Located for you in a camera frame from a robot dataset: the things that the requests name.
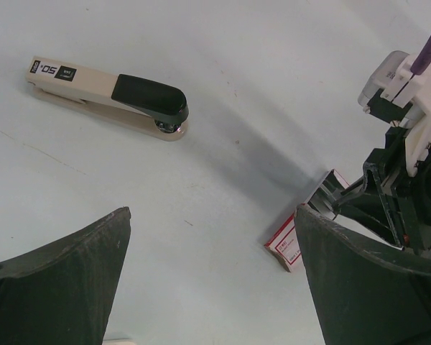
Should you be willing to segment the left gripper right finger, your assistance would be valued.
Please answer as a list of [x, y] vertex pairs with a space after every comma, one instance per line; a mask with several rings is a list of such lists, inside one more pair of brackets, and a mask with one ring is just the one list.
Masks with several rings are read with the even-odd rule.
[[431, 344], [431, 259], [354, 232], [308, 206], [300, 248], [326, 344]]

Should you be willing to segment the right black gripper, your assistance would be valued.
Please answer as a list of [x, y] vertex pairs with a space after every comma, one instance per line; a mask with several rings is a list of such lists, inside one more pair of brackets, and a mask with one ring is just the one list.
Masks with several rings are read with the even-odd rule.
[[407, 131], [390, 128], [383, 148], [363, 164], [363, 176], [342, 190], [333, 210], [352, 219], [384, 241], [415, 254], [431, 249], [431, 143], [426, 157], [407, 173]]

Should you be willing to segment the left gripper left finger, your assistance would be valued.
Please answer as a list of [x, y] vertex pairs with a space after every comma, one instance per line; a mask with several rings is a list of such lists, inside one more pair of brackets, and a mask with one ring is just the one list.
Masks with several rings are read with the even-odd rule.
[[0, 344], [102, 344], [131, 236], [122, 207], [0, 262]]

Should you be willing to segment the red white staple box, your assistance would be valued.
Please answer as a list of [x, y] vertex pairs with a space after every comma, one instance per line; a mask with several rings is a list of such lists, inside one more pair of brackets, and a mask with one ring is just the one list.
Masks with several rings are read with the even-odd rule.
[[[338, 213], [333, 209], [332, 204], [348, 186], [346, 179], [336, 169], [332, 169], [320, 179], [301, 206], [308, 206], [313, 211], [334, 221], [338, 217]], [[287, 273], [292, 273], [302, 263], [300, 239], [305, 232], [305, 222], [297, 220], [298, 216], [298, 208], [295, 208], [264, 243], [264, 248]]]

